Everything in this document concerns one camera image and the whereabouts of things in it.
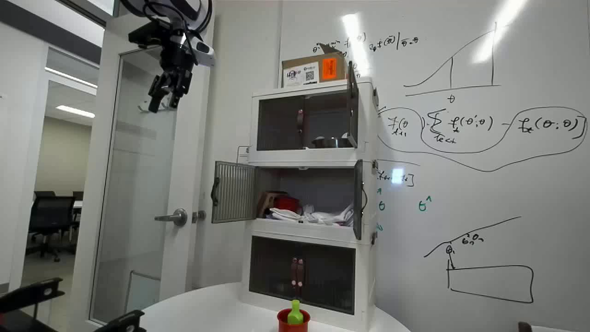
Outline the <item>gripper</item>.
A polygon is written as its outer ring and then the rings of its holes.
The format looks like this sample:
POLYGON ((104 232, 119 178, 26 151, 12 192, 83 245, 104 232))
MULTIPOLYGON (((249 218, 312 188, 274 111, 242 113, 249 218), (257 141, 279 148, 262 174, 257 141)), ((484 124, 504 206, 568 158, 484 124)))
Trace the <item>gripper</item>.
POLYGON ((180 99, 188 94, 194 67, 194 55, 189 46, 165 43, 160 51, 161 75, 156 75, 149 88, 149 112, 158 113, 164 97, 170 95, 168 107, 177 109, 180 99))

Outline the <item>cabinet door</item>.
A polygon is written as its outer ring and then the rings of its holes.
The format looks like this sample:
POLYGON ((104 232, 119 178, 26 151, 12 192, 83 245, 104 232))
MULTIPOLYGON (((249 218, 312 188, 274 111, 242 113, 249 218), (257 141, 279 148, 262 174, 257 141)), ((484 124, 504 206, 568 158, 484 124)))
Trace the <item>cabinet door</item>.
POLYGON ((301 246, 294 241, 253 236, 248 290, 287 301, 298 300, 299 288, 290 283, 290 265, 292 258, 299 258, 300 250, 301 246))
POLYGON ((255 166, 215 162, 214 177, 220 178, 217 207, 212 206, 212 223, 253 220, 258 171, 255 166))
POLYGON ((256 147, 259 151, 299 150, 303 135, 297 132, 297 112, 304 97, 279 97, 259 101, 256 147))
POLYGON ((354 314, 356 250, 326 244, 304 243, 297 259, 303 262, 302 281, 295 296, 302 303, 354 314))
POLYGON ((349 115, 349 126, 347 131, 347 139, 352 147, 358 147, 358 123, 359 123, 359 89, 354 73, 353 62, 348 61, 347 72, 347 88, 346 88, 346 108, 349 115))
POLYGON ((363 215, 363 160, 357 160, 354 165, 354 190, 353 190, 353 231, 357 240, 362 239, 362 215, 363 215))

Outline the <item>white towel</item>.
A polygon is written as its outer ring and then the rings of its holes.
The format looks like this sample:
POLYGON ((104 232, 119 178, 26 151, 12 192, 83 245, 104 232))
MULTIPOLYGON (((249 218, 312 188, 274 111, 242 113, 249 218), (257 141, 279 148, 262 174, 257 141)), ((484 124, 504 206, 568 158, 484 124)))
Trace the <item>white towel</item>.
POLYGON ((316 210, 315 206, 308 204, 302 208, 301 213, 286 209, 270 208, 265 215, 266 219, 294 221, 296 223, 311 223, 317 225, 342 225, 352 226, 354 223, 353 205, 348 205, 339 213, 328 213, 316 210))

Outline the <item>white three-tier cabinet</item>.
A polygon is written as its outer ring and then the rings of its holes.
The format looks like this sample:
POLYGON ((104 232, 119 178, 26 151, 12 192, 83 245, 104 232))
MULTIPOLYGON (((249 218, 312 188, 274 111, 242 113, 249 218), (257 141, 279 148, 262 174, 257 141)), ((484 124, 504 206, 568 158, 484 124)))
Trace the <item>white three-tier cabinet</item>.
POLYGON ((316 210, 339 213, 353 205, 354 165, 363 160, 363 183, 368 197, 362 215, 362 239, 357 240, 352 226, 317 225, 256 217, 243 220, 245 224, 245 252, 239 299, 258 307, 280 310, 290 301, 250 292, 249 263, 253 236, 304 243, 350 247, 356 250, 354 314, 344 314, 302 303, 311 318, 320 323, 339 326, 352 331, 367 332, 375 311, 377 275, 377 105, 378 95, 370 78, 356 75, 359 89, 359 123, 357 148, 314 148, 312 140, 318 136, 346 138, 349 126, 347 111, 347 78, 328 83, 297 88, 272 89, 255 93, 251 99, 251 127, 249 145, 245 148, 245 162, 258 171, 255 193, 255 212, 261 193, 285 191, 297 198, 301 210, 311 204, 316 210), (279 97, 304 97, 303 147, 299 150, 259 151, 256 147, 259 101, 279 97))

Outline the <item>ceiling light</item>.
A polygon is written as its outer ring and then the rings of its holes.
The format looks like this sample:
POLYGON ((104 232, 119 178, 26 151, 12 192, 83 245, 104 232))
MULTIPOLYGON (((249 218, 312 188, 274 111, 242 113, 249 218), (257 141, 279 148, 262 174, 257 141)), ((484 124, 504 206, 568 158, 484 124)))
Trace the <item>ceiling light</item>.
POLYGON ((78 116, 84 116, 84 117, 90 118, 90 119, 94 119, 95 118, 95 114, 93 112, 82 111, 81 109, 74 108, 74 107, 68 107, 68 106, 65 106, 65 105, 59 105, 55 109, 57 109, 59 111, 63 111, 63 112, 72 113, 72 114, 78 115, 78 116))
POLYGON ((47 66, 46 66, 44 69, 45 69, 45 70, 46 70, 48 73, 57 74, 58 76, 61 76, 61 77, 67 78, 67 79, 69 79, 69 80, 71 80, 71 81, 78 82, 78 83, 80 83, 80 84, 84 84, 84 85, 86 85, 86 86, 88 86, 88 87, 90 87, 90 88, 94 88, 94 89, 97 89, 97 88, 98 88, 97 84, 93 84, 93 83, 91 83, 91 82, 87 82, 86 80, 82 80, 82 79, 80 79, 80 78, 74 77, 74 76, 72 76, 72 75, 69 75, 69 74, 67 74, 67 73, 63 73, 63 72, 61 72, 61 71, 59 71, 59 70, 51 69, 50 67, 47 67, 47 66))

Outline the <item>glass room door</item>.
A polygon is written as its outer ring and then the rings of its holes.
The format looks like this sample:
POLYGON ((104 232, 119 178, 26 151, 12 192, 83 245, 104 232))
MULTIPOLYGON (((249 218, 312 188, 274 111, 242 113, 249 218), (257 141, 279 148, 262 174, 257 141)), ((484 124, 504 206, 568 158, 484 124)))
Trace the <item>glass room door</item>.
POLYGON ((194 289, 191 217, 200 209, 211 70, 193 69, 177 109, 149 112, 159 49, 127 38, 147 22, 128 13, 105 30, 67 332, 92 332, 132 304, 194 289), (183 227, 154 220, 177 208, 188 213, 183 227))

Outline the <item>cardboard box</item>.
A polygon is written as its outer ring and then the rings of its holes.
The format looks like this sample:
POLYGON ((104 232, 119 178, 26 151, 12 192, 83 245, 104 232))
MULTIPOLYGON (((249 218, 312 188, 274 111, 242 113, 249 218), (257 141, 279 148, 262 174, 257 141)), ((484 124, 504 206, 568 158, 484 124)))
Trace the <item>cardboard box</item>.
POLYGON ((345 55, 335 47, 318 44, 320 54, 282 61, 282 88, 343 80, 348 75, 345 55))

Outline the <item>brown wooden block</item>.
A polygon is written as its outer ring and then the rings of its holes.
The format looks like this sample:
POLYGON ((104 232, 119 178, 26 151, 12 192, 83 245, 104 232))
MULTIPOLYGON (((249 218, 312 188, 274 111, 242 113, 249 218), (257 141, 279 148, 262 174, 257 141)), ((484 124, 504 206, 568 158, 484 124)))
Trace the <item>brown wooden block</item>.
POLYGON ((264 217, 266 214, 266 210, 274 208, 274 200, 277 197, 285 195, 287 195, 287 192, 285 191, 264 191, 263 193, 261 193, 256 208, 256 217, 264 217))

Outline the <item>red box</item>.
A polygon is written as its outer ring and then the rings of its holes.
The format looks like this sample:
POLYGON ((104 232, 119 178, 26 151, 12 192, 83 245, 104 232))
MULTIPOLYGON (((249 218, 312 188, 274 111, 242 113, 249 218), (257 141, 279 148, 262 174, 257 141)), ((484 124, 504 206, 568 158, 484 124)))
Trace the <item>red box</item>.
POLYGON ((297 198, 287 195, 280 195, 274 199, 274 208, 280 210, 288 210, 299 214, 301 210, 301 203, 297 198))

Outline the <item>metal bowl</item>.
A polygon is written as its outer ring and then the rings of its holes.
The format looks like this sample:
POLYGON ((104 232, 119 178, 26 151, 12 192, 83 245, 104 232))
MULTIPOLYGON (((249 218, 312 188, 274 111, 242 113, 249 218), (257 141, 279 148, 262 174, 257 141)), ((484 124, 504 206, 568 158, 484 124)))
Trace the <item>metal bowl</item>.
POLYGON ((324 136, 318 136, 312 140, 312 146, 314 148, 352 148, 352 143, 348 138, 326 138, 324 136))

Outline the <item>row of office chairs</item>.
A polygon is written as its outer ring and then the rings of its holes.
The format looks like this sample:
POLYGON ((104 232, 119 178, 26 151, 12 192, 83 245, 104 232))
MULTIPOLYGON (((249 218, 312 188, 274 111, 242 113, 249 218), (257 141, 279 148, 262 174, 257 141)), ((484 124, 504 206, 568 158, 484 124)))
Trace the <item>row of office chairs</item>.
POLYGON ((39 244, 28 246, 26 255, 39 254, 40 258, 51 255, 54 262, 60 261, 60 251, 67 250, 72 254, 76 251, 72 244, 72 232, 78 229, 82 214, 83 200, 75 193, 70 196, 58 196, 53 191, 34 191, 31 212, 28 222, 28 235, 31 243, 40 238, 39 244), (54 235, 68 235, 67 246, 61 243, 51 244, 54 235))

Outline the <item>green bottle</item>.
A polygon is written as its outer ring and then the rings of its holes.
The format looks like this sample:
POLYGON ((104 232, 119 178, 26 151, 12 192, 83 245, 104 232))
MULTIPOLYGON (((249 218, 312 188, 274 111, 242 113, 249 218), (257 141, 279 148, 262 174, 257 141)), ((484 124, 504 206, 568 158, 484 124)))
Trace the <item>green bottle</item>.
POLYGON ((291 310, 287 314, 287 324, 301 325, 304 323, 304 315, 301 312, 301 302, 299 300, 291 301, 291 310))

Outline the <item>red cup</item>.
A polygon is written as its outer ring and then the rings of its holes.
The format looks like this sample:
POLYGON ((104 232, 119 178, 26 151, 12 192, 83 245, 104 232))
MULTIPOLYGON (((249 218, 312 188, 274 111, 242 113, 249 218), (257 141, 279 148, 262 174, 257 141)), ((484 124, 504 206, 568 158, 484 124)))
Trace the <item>red cup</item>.
POLYGON ((308 332, 308 322, 311 320, 310 314, 300 309, 303 315, 303 323, 299 325, 291 325, 288 323, 288 315, 291 312, 290 308, 282 309, 278 311, 278 332, 308 332))

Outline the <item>whiteboard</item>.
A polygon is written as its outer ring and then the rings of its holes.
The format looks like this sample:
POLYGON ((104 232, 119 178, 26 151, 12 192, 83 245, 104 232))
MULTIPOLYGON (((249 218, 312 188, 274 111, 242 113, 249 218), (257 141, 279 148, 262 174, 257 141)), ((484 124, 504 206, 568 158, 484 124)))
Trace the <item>whiteboard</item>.
POLYGON ((378 90, 380 309, 590 332, 590 0, 286 1, 281 42, 378 90))

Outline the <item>black mount bracket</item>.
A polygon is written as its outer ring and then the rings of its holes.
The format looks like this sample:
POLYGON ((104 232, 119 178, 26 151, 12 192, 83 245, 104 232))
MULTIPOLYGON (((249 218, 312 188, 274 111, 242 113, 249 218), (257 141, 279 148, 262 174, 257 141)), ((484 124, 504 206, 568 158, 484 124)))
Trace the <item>black mount bracket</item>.
POLYGON ((33 306, 33 316, 38 315, 39 304, 63 296, 65 292, 59 290, 62 278, 50 278, 44 281, 17 288, 0 296, 0 315, 33 306))
POLYGON ((132 310, 97 328, 94 332, 146 332, 146 329, 140 326, 143 315, 145 313, 141 310, 132 310))

